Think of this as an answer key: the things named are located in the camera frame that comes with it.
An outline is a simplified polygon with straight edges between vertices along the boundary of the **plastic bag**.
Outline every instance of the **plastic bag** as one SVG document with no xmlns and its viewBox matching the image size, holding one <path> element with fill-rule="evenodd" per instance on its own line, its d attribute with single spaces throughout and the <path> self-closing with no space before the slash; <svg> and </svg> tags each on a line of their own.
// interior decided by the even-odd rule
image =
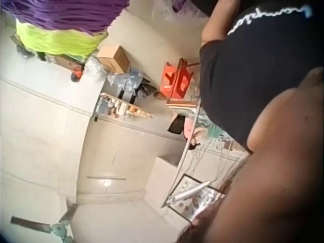
<svg viewBox="0 0 324 243">
<path fill-rule="evenodd" d="M 111 73 L 107 77 L 110 85 L 116 85 L 119 89 L 135 94 L 135 90 L 140 86 L 143 74 L 138 69 L 132 68 L 129 73 Z"/>
<path fill-rule="evenodd" d="M 97 58 L 90 56 L 85 64 L 83 74 L 93 81 L 103 80 L 107 77 L 107 71 Z"/>
<path fill-rule="evenodd" d="M 160 16 L 170 22 L 207 18 L 191 0 L 154 0 L 152 16 Z"/>
</svg>

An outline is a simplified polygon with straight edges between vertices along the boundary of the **purple cloth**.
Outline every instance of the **purple cloth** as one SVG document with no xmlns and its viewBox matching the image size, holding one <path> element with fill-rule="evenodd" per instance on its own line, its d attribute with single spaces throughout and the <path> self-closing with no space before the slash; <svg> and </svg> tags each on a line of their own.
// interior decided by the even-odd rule
<svg viewBox="0 0 324 243">
<path fill-rule="evenodd" d="M 3 10 L 22 23 L 47 30 L 104 31 L 129 5 L 129 0 L 6 0 Z"/>
</svg>

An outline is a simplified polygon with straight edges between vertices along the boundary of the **bare arm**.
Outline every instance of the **bare arm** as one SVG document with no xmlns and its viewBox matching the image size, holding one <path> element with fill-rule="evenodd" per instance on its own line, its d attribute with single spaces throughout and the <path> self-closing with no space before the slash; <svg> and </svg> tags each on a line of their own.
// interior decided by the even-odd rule
<svg viewBox="0 0 324 243">
<path fill-rule="evenodd" d="M 322 159 L 323 84 L 317 83 L 298 88 L 278 111 L 232 185 L 208 239 L 293 242 L 307 223 L 298 212 L 312 208 L 322 194 Z"/>
<path fill-rule="evenodd" d="M 236 17 L 239 2 L 240 0 L 218 0 L 209 21 L 202 30 L 202 46 L 207 42 L 226 38 Z"/>
</svg>

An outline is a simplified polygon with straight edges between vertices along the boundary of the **wall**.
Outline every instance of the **wall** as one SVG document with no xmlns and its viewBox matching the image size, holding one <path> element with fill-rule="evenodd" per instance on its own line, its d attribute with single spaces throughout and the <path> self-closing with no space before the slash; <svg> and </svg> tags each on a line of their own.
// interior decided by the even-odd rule
<svg viewBox="0 0 324 243">
<path fill-rule="evenodd" d="M 81 206 L 71 227 L 78 243 L 174 242 L 178 234 L 144 201 Z"/>
<path fill-rule="evenodd" d="M 89 117 L 2 82 L 2 172 L 75 197 Z"/>
<path fill-rule="evenodd" d="M 89 124 L 78 178 L 78 203 L 112 203 L 141 199 L 156 156 L 180 155 L 184 141 L 163 137 L 139 129 L 98 120 Z M 113 176 L 105 188 L 103 180 L 87 176 Z"/>
</svg>

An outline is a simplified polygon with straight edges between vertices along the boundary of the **red plastic stool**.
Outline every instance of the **red plastic stool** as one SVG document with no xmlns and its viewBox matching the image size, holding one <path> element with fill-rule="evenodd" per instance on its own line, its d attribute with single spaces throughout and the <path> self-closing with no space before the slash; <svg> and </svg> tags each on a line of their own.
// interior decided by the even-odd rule
<svg viewBox="0 0 324 243">
<path fill-rule="evenodd" d="M 199 63 L 188 65 L 184 59 L 180 58 L 177 67 L 169 62 L 165 64 L 160 91 L 167 98 L 183 99 L 185 97 L 193 76 L 193 73 L 188 72 L 187 67 L 192 65 L 199 65 Z"/>
</svg>

